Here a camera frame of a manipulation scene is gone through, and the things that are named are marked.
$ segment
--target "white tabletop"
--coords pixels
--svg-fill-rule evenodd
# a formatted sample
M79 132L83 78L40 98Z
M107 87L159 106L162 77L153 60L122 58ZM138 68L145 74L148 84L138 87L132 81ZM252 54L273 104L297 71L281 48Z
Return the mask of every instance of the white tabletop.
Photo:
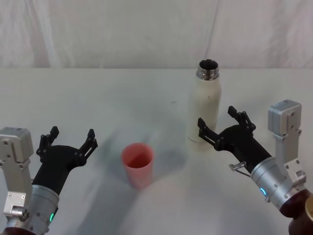
M284 218L255 183L228 165L227 152L185 147L186 103L194 70L0 70L0 124L30 130L34 149L57 125L55 144L79 147L90 128L99 147L74 169L61 192L51 235L285 235ZM229 105L246 110L255 138L274 154L268 108L302 103L299 156L313 190L313 70L221 70L217 132L233 125ZM143 141L156 153L155 182L136 191L120 164L121 150ZM34 177L39 157L31 157ZM6 197L0 173L0 208ZM0 231L6 219L0 215Z

